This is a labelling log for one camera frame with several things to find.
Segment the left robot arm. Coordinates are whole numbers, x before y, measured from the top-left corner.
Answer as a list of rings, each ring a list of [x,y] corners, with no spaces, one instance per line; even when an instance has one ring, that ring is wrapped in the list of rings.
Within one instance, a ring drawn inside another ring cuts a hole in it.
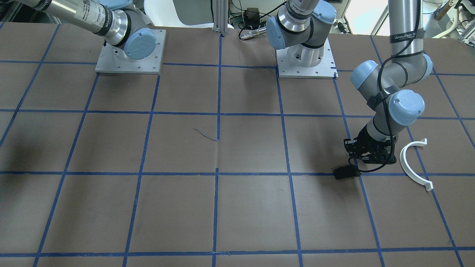
[[[366,164],[393,164],[394,145],[401,130],[425,110],[422,96],[406,86],[426,78],[433,63],[424,53],[422,2],[390,0],[391,56],[377,64],[368,60],[351,73],[351,81],[375,115],[354,139],[345,139],[350,159]],[[266,22],[266,35],[276,50],[287,49],[292,62],[303,67],[320,63],[324,43],[336,19],[324,0],[289,0]]]

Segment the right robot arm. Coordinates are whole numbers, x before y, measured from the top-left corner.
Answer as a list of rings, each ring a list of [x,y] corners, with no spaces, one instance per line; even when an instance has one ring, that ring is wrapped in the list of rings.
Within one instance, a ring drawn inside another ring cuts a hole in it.
[[[21,0],[34,10],[76,25],[124,51],[133,60],[148,57],[156,48],[150,19],[132,0]]]

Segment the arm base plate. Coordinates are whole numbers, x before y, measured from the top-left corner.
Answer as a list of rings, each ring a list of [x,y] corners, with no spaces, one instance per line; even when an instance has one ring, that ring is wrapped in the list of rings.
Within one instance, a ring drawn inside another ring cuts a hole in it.
[[[328,41],[322,47],[309,48],[296,44],[275,51],[279,76],[282,78],[334,78],[338,76]]]
[[[149,56],[140,60],[131,59],[122,49],[106,44],[102,47],[95,71],[108,74],[159,74],[167,33],[165,29],[151,31],[156,42],[155,49]]]

